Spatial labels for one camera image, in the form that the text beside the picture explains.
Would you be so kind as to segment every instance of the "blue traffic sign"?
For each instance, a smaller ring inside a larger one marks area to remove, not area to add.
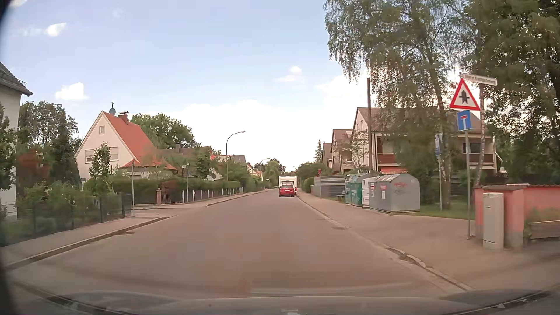
[[[457,130],[465,131],[473,129],[473,126],[470,122],[470,110],[462,110],[457,112]]]

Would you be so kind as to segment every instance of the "street lamp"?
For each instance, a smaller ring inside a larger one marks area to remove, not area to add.
[[[238,133],[244,133],[244,132],[245,132],[245,130],[239,131],[239,132],[233,133],[231,136],[236,135]],[[230,158],[227,155],[227,142],[230,140],[231,136],[229,136],[226,140],[226,181],[227,182],[230,180],[230,172],[229,172],[229,168],[228,168],[228,164],[230,163]],[[227,188],[227,195],[228,196],[230,195],[230,188],[229,187]]]

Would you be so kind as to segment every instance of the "curb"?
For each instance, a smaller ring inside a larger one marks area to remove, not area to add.
[[[215,204],[217,204],[217,203],[226,202],[226,201],[229,201],[229,200],[239,199],[239,198],[246,197],[246,196],[252,196],[252,195],[254,195],[254,194],[262,193],[262,192],[265,192],[265,191],[266,191],[266,190],[264,190],[264,191],[259,191],[259,192],[255,192],[255,193],[252,193],[252,194],[244,193],[244,194],[242,194],[241,196],[237,196],[237,197],[235,197],[235,198],[229,198],[229,199],[226,199],[226,200],[220,200],[220,201],[216,201],[216,202],[209,203],[209,204],[205,205],[205,207],[212,206],[212,205],[215,205]]]
[[[18,260],[16,262],[12,262],[12,263],[9,263],[7,265],[4,265],[4,270],[18,269],[18,268],[27,266],[31,263],[37,262],[39,260],[43,260],[45,258],[49,258],[51,256],[54,256],[54,255],[57,255],[57,254],[60,254],[60,253],[68,252],[68,251],[71,251],[72,249],[75,249],[75,248],[78,248],[78,247],[81,247],[81,246],[84,246],[84,245],[88,245],[88,244],[93,243],[93,242],[97,242],[98,240],[110,238],[114,235],[121,234],[121,233],[124,233],[126,231],[130,231],[132,229],[141,228],[145,225],[155,223],[155,222],[158,222],[158,221],[161,221],[161,220],[165,220],[167,218],[169,218],[169,217],[168,216],[157,217],[157,218],[155,218],[153,220],[150,220],[150,221],[142,222],[142,223],[139,223],[139,224],[136,224],[136,225],[128,226],[126,228],[122,228],[122,229],[119,229],[119,230],[116,230],[116,231],[112,231],[112,232],[109,232],[109,233],[98,235],[98,236],[95,236],[95,237],[92,237],[92,238],[80,240],[80,241],[72,243],[72,244],[64,245],[64,246],[59,247],[59,248],[51,249],[49,251],[39,253],[39,254],[33,255],[31,257],[27,257],[27,258],[24,258],[22,260]]]
[[[303,199],[301,199],[299,196],[298,196],[298,199],[301,200],[301,201],[302,201],[303,203],[305,203],[306,205],[308,205],[308,206],[310,206],[311,208],[313,208],[315,211],[317,211],[317,212],[321,213],[322,215],[324,215],[324,216],[325,216],[329,221],[331,221],[332,223],[338,224],[338,222],[334,221],[334,220],[333,220],[330,216],[328,216],[326,213],[320,211],[319,209],[315,208],[314,206],[311,206],[309,203],[305,202],[305,201],[304,201]],[[450,276],[448,276],[448,275],[446,275],[446,274],[444,274],[444,273],[442,273],[442,272],[439,272],[439,271],[435,270],[435,269],[432,268],[432,267],[426,266],[426,263],[423,262],[420,258],[418,258],[418,257],[416,257],[416,256],[413,256],[413,255],[411,255],[411,254],[409,254],[409,253],[407,253],[407,252],[405,252],[405,251],[403,251],[403,250],[401,250],[401,249],[393,248],[393,247],[391,247],[391,246],[389,246],[389,245],[387,245],[387,244],[384,244],[384,243],[382,243],[382,242],[379,242],[379,241],[377,241],[377,240],[372,240],[372,239],[370,239],[370,238],[366,238],[366,239],[368,239],[368,240],[370,240],[370,241],[372,241],[372,242],[374,242],[374,243],[376,243],[376,244],[382,246],[383,248],[385,248],[385,249],[387,249],[387,250],[389,250],[389,251],[391,251],[391,252],[397,254],[397,255],[399,256],[400,259],[406,260],[406,261],[408,261],[408,262],[410,262],[410,263],[413,263],[414,265],[419,266],[420,268],[422,268],[422,269],[428,271],[429,273],[431,273],[431,274],[433,274],[433,275],[435,275],[435,276],[437,276],[437,277],[439,277],[439,278],[441,278],[441,279],[443,279],[443,280],[449,282],[450,284],[455,285],[457,288],[459,288],[459,289],[461,289],[461,290],[463,290],[463,291],[474,291],[474,290],[475,290],[475,289],[472,288],[471,286],[468,286],[468,285],[466,285],[466,284],[460,282],[459,280],[456,280],[456,279],[454,279],[454,278],[452,278],[452,277],[450,277]]]

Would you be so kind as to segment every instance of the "sidewalk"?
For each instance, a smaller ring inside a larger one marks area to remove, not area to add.
[[[166,217],[162,216],[142,218],[125,217],[123,219],[84,226],[74,230],[62,231],[2,247],[0,248],[2,266],[14,268],[16,264],[26,265],[30,263],[26,260],[37,261],[52,255],[52,253],[47,254],[50,251],[64,248],[69,245],[73,245],[72,248],[75,248],[78,247],[78,245],[85,245],[85,243],[91,243],[92,241],[107,238],[114,234],[123,233],[127,230],[154,223],[165,218]]]
[[[466,239],[466,220],[391,216],[303,192],[298,195],[341,225],[411,254],[475,290],[542,289],[560,283],[560,242],[532,243],[518,251],[489,251],[480,240]]]

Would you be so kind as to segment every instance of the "asphalt road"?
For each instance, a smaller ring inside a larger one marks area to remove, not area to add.
[[[427,272],[276,191],[183,214],[10,272],[54,294],[121,290],[181,298],[435,297]]]

